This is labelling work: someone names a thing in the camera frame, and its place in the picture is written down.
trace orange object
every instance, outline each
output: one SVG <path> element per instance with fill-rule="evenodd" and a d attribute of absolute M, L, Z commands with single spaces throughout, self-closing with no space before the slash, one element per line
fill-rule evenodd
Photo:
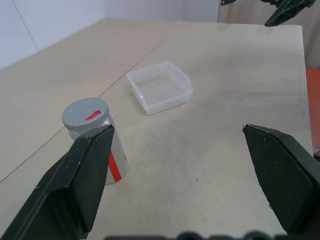
<path fill-rule="evenodd" d="M 320 149 L 320 69 L 307 68 L 306 81 L 313 147 Z"/>

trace white wall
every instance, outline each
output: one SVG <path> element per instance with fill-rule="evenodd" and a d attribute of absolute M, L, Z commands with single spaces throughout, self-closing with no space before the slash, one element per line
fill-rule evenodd
<path fill-rule="evenodd" d="M 0 69 L 105 17 L 216 22 L 219 0 L 0 0 Z"/>
<path fill-rule="evenodd" d="M 219 0 L 104 0 L 108 18 L 217 22 Z"/>
<path fill-rule="evenodd" d="M 0 0 L 0 69 L 105 17 L 103 0 Z"/>

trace beige table surface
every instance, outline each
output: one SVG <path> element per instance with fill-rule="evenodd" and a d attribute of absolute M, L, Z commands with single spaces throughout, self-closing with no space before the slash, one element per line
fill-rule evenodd
<path fill-rule="evenodd" d="M 242 126 L 278 129 L 312 152 L 302 28 L 185 22 L 133 69 L 162 61 L 191 78 L 190 102 L 148 116 L 125 76 L 101 96 L 129 172 L 105 187 L 88 239 L 284 233 L 258 184 Z M 0 184 L 0 234 L 71 145 L 64 128 Z"/>

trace white bottle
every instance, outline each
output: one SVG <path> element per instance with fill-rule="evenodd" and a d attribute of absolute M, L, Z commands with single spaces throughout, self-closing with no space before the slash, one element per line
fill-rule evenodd
<path fill-rule="evenodd" d="M 74 141 L 86 131 L 112 124 L 114 135 L 105 184 L 116 183 L 124 177 L 128 162 L 108 104 L 103 99 L 91 97 L 72 103 L 64 110 L 62 122 Z"/>

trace gray bottle cap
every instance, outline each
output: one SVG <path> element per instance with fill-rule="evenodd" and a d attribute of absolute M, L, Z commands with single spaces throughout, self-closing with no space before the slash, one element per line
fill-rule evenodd
<path fill-rule="evenodd" d="M 68 130 L 84 133 L 100 127 L 108 116 L 108 104 L 101 98 L 91 97 L 68 106 L 62 114 L 62 122 Z"/>

